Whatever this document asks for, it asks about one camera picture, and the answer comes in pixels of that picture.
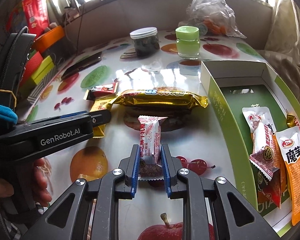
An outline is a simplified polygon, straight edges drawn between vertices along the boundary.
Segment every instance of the red snack package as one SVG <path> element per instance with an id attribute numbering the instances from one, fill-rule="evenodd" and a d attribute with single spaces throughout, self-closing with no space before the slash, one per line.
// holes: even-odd
<path id="1" fill-rule="evenodd" d="M 115 94 L 117 92 L 118 83 L 114 82 L 112 84 L 96 86 L 87 90 L 86 95 L 84 97 L 85 100 L 95 100 L 96 98 L 109 96 Z"/>
<path id="2" fill-rule="evenodd" d="M 167 117 L 140 115 L 140 170 L 142 177 L 156 177 L 162 175 L 162 168 L 158 165 L 160 156 L 161 128 L 159 120 Z"/>
<path id="3" fill-rule="evenodd" d="M 46 0 L 22 0 L 10 13 L 6 30 L 17 33 L 24 26 L 28 26 L 29 33 L 38 38 L 45 28 L 49 27 Z"/>

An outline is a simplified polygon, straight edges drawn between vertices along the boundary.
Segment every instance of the blue gripper pad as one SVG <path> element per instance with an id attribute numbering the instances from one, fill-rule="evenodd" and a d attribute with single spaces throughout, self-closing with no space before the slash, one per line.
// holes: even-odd
<path id="1" fill-rule="evenodd" d="M 138 184 L 138 175 L 139 175 L 139 167 L 140 167 L 140 147 L 138 146 L 137 155 L 134 160 L 133 172 L 131 178 L 131 196 L 134 198 L 137 192 L 137 184 Z"/>
<path id="2" fill-rule="evenodd" d="M 161 146 L 161 165 L 162 165 L 162 172 L 163 172 L 163 179 L 164 179 L 164 187 L 166 189 L 166 193 L 168 197 L 170 197 L 171 196 L 170 173 L 167 164 L 166 154 L 162 146 Z"/>

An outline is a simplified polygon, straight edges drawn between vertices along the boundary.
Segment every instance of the plastic jar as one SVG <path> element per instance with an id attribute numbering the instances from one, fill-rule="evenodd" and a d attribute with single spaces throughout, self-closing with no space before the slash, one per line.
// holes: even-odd
<path id="1" fill-rule="evenodd" d="M 158 30 L 155 27 L 143 28 L 130 33 L 134 48 L 139 57 L 146 57 L 160 49 Z"/>
<path id="2" fill-rule="evenodd" d="M 178 54 L 182 58 L 198 59 L 200 51 L 199 29 L 181 26 L 176 29 Z"/>

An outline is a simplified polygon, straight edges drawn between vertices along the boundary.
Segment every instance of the table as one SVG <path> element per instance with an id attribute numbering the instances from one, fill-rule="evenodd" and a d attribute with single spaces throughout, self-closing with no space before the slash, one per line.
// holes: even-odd
<path id="1" fill-rule="evenodd" d="M 178 56 L 174 31 L 161 31 L 158 34 L 161 49 L 148 58 L 136 58 L 132 40 L 128 37 L 85 49 L 72 57 L 46 86 L 27 121 L 89 111 L 93 102 L 83 100 L 86 90 L 114 81 L 119 82 L 119 91 L 169 87 L 206 96 L 200 83 L 200 61 L 183 60 Z M 265 62 L 239 38 L 205 36 L 200 40 L 200 60 Z M 103 51 L 99 63 L 61 81 L 67 67 L 99 51 Z M 114 105 L 112 115 L 111 122 L 106 125 L 104 138 L 91 139 L 46 157 L 48 169 L 45 174 L 50 181 L 48 190 L 53 197 L 51 203 L 72 183 L 71 174 L 89 172 L 91 169 L 99 172 L 115 169 L 122 158 L 130 155 L 132 145 L 139 143 L 139 132 L 126 126 L 123 121 L 124 107 Z M 161 142 L 168 143 L 172 156 L 181 155 L 188 161 L 203 159 L 208 166 L 216 165 L 203 176 L 209 179 L 224 176 L 235 186 L 231 160 L 212 107 L 195 108 L 186 126 L 163 132 Z M 168 214 L 172 224 L 182 221 L 182 200 L 169 200 L 164 189 L 151 187 L 147 181 L 138 183 L 138 192 L 132 201 L 121 200 L 119 206 L 121 240 L 138 239 L 147 227 L 162 224 L 160 214 L 163 212 Z M 282 217 L 278 212 L 268 215 L 267 221 L 273 227 L 277 226 L 277 232 L 289 222 L 284 220 L 280 224 L 285 215 Z"/>

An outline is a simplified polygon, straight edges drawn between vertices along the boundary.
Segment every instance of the screw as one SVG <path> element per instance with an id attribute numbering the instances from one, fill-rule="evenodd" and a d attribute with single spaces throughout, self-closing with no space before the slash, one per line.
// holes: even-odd
<path id="1" fill-rule="evenodd" d="M 114 169 L 114 170 L 112 171 L 112 173 L 113 173 L 114 175 L 118 176 L 118 175 L 122 174 L 122 170 L 121 170 L 121 169 Z"/>
<path id="2" fill-rule="evenodd" d="M 227 182 L 227 180 L 224 177 L 217 177 L 217 182 L 219 184 L 225 184 Z"/>
<path id="3" fill-rule="evenodd" d="M 84 180 L 84 179 L 77 179 L 76 181 L 75 181 L 75 183 L 78 185 L 78 186 L 82 186 L 83 184 L 85 184 L 86 183 L 86 181 Z"/>
<path id="4" fill-rule="evenodd" d="M 189 170 L 186 169 L 186 168 L 182 168 L 182 169 L 179 170 L 179 173 L 182 174 L 182 175 L 187 175 L 187 174 L 189 174 Z"/>

